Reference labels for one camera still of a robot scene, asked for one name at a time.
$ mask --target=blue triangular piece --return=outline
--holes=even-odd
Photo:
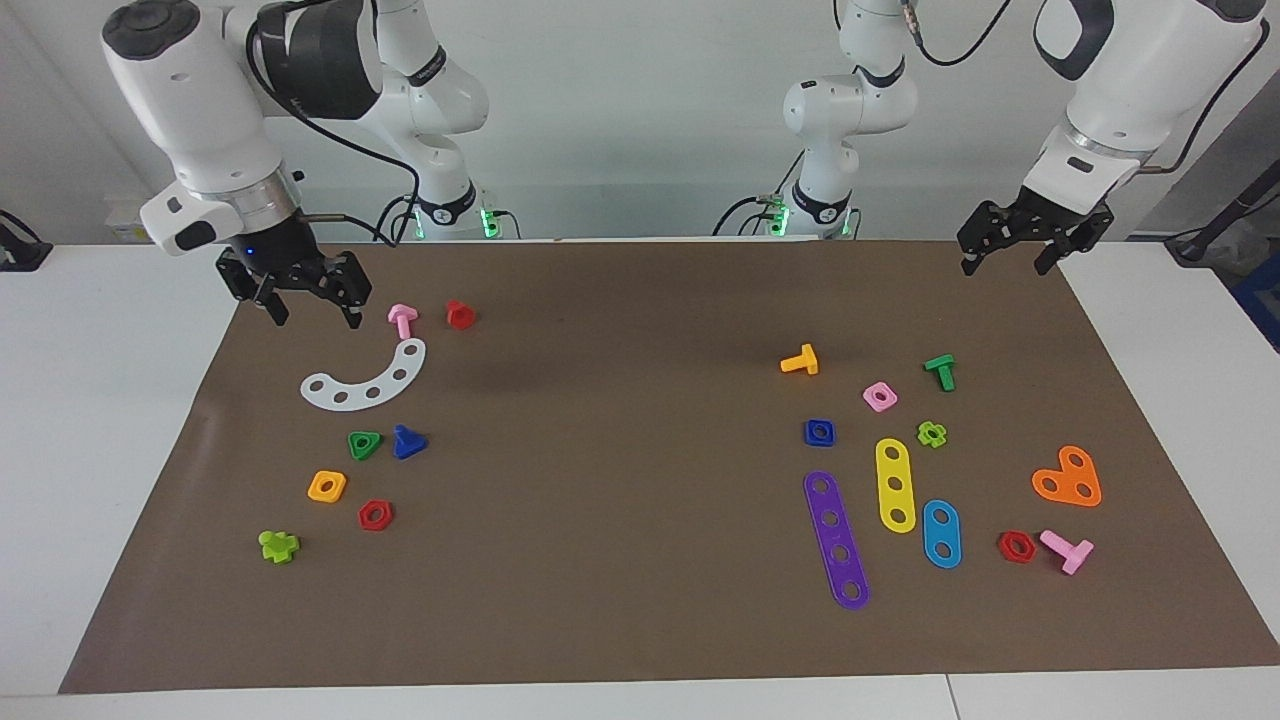
[[[415,433],[413,430],[406,428],[404,425],[396,425],[396,459],[404,460],[406,457],[417,455],[426,450],[426,437]]]

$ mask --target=green triangular nut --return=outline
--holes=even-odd
[[[383,443],[381,433],[351,433],[347,436],[347,448],[356,460],[367,460]]]

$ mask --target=yellow-orange square piece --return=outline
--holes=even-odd
[[[338,502],[344,489],[347,489],[347,475],[333,470],[320,470],[315,478],[311,478],[307,497],[316,502]]]

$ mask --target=red toy nut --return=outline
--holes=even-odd
[[[444,305],[444,319],[456,331],[465,331],[475,324],[476,311],[461,300],[451,300]]]
[[[1010,562],[1030,562],[1036,557],[1036,543],[1021,530],[1009,530],[1000,536],[1000,553]]]
[[[366,530],[385,530],[392,524],[392,503],[385,500],[370,500],[360,509],[360,527]]]

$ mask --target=purple bar with holes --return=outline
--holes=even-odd
[[[818,536],[822,561],[827,566],[831,596],[845,610],[858,610],[872,598],[872,589],[863,573],[845,503],[840,500],[840,486],[829,473],[818,470],[805,477],[804,495],[813,515],[813,532]]]

